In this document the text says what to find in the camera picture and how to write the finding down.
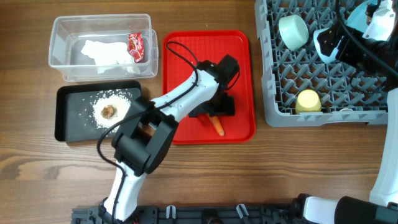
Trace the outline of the large light blue plate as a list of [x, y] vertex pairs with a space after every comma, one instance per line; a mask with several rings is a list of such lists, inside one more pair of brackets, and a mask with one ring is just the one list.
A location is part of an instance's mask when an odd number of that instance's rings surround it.
[[368, 28], [366, 10], [368, 4], [377, 4], [377, 1], [366, 1], [358, 5], [349, 15], [346, 25], [350, 28], [356, 29], [365, 33]]

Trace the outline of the orange carrot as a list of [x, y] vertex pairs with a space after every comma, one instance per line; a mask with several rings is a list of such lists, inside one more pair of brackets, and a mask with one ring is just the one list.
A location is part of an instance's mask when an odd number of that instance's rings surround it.
[[218, 117], [217, 116], [211, 116], [210, 114], [207, 114], [206, 116], [210, 120], [210, 122], [212, 123], [212, 125], [213, 125], [215, 131], [218, 133], [218, 135], [219, 136], [224, 136], [225, 132], [224, 132], [224, 129], [223, 129], [223, 127], [221, 125], [221, 122], [218, 119]]

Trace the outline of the green bowl with rice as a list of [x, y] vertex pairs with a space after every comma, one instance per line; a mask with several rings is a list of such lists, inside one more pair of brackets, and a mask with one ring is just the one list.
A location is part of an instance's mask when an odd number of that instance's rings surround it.
[[296, 14], [279, 20], [279, 32], [284, 44], [291, 51], [304, 46], [309, 38], [305, 21]]

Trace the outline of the yellow plastic cup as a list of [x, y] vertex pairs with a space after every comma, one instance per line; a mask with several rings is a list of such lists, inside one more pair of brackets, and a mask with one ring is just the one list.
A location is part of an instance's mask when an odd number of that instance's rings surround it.
[[320, 97], [314, 90], [304, 90], [298, 94], [295, 104], [297, 114], [306, 112], [320, 112], [322, 108]]

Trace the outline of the red snack wrapper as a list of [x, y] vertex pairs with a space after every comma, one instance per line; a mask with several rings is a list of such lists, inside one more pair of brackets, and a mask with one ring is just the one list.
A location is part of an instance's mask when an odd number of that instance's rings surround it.
[[128, 35], [127, 51], [136, 63], [144, 58], [144, 41], [140, 32]]

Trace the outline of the white tissue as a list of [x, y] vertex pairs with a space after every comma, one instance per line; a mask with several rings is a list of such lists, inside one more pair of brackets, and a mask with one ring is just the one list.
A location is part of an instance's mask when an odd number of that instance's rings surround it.
[[92, 58], [96, 65], [115, 65], [134, 63], [124, 42], [103, 43], [87, 40], [81, 53]]

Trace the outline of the brown food scrap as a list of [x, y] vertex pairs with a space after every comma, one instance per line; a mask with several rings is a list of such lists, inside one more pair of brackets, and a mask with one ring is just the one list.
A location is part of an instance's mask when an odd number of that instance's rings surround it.
[[105, 119], [110, 119], [117, 112], [113, 105], [107, 105], [101, 110], [101, 116]]

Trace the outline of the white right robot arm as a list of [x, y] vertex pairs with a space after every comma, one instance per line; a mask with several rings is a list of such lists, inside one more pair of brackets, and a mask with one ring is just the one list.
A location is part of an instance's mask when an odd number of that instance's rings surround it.
[[388, 124], [379, 173], [367, 202], [344, 196], [331, 200], [300, 194], [290, 216], [312, 223], [397, 223], [397, 19], [386, 40], [347, 26], [335, 4], [336, 22], [315, 39], [318, 52], [356, 69], [387, 77]]

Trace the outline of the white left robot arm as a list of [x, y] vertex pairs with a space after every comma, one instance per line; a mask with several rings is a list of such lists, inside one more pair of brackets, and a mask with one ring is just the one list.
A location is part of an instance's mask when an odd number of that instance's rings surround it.
[[144, 179], [164, 160], [179, 122], [186, 116], [233, 116], [233, 97], [229, 83], [239, 73], [238, 61], [225, 55], [220, 62], [198, 62], [192, 75], [167, 94], [147, 100], [138, 97], [121, 121], [102, 135], [115, 131], [116, 178], [108, 198], [99, 206], [105, 223], [126, 223], [137, 207], [137, 196]]

